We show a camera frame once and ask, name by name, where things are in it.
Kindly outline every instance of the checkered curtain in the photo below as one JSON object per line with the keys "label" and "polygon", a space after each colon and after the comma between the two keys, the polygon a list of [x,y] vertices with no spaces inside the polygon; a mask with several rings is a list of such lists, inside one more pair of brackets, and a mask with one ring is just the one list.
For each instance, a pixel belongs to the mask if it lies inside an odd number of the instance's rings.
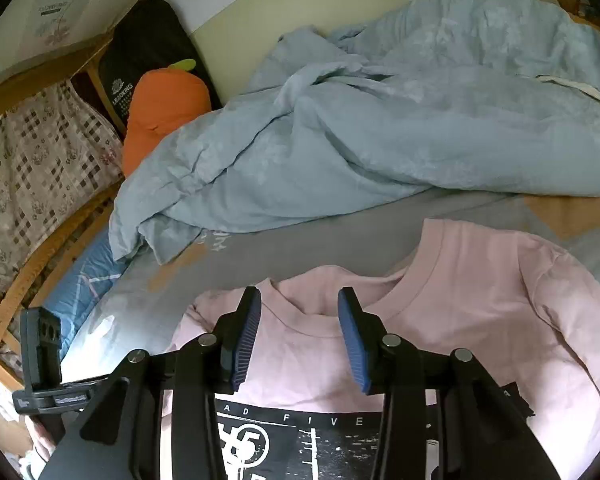
{"label": "checkered curtain", "polygon": [[120,179],[121,150],[70,81],[0,117],[0,295],[66,218]]}

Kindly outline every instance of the bed sheet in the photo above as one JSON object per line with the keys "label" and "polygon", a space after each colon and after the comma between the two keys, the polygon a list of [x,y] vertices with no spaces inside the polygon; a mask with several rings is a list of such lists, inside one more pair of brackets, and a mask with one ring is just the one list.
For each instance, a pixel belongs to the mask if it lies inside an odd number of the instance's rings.
{"label": "bed sheet", "polygon": [[158,266],[151,251],[138,254],[78,331],[62,361],[63,380],[109,373],[135,348],[163,352],[186,307],[206,290],[283,280],[325,264],[386,275],[417,247],[424,218],[540,235],[571,251],[600,282],[600,198],[430,189],[269,231],[205,232],[166,266]]}

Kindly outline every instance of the shirt sleeve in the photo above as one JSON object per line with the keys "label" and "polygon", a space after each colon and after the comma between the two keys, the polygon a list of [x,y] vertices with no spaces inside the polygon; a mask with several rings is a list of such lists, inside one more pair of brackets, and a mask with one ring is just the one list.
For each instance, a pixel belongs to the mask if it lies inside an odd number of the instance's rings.
{"label": "shirt sleeve", "polygon": [[600,392],[600,284],[576,258],[561,252],[538,277],[531,303],[562,333]]}

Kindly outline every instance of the blue blanket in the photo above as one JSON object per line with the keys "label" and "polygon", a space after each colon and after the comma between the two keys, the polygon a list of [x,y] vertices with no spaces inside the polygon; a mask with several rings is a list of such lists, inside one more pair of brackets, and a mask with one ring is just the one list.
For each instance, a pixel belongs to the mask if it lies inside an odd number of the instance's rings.
{"label": "blue blanket", "polygon": [[600,196],[600,33],[538,0],[413,0],[283,36],[246,93],[167,136],[123,184],[116,259],[202,228],[255,232],[432,186]]}

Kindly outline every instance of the orange pillow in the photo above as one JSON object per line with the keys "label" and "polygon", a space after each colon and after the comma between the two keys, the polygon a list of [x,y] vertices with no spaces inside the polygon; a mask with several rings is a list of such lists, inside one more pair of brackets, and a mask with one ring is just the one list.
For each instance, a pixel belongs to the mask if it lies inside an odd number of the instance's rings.
{"label": "orange pillow", "polygon": [[178,68],[144,74],[134,90],[122,147],[122,171],[129,176],[174,130],[211,111],[206,85]]}

